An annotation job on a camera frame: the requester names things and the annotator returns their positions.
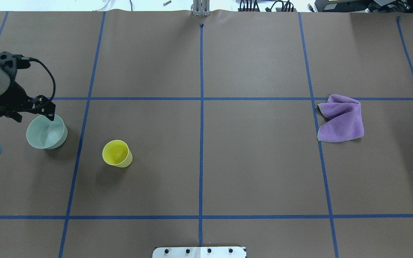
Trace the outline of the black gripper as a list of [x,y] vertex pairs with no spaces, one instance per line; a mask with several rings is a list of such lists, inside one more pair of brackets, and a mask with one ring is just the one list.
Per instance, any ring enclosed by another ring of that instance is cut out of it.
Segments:
[[51,99],[44,95],[32,99],[17,82],[10,82],[8,89],[0,95],[0,117],[5,116],[21,123],[23,117],[19,114],[20,109],[23,112],[32,109],[31,113],[42,115],[51,122],[55,119],[56,105]]

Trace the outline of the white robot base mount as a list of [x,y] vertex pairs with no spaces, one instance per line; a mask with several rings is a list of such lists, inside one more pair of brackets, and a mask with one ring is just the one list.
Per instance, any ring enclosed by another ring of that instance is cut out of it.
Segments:
[[165,247],[156,248],[153,258],[247,258],[245,247]]

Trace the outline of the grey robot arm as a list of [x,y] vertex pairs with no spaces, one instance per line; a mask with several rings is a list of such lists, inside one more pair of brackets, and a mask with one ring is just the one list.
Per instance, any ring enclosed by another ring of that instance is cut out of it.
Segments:
[[[50,76],[53,89],[50,98],[44,95],[30,97],[24,88],[16,82],[16,75],[20,69],[28,69],[31,63],[36,62],[43,67]],[[56,82],[53,74],[40,60],[25,57],[21,54],[0,52],[0,117],[5,116],[20,123],[21,112],[39,114],[49,121],[54,121],[56,105],[52,102],[56,94]]]

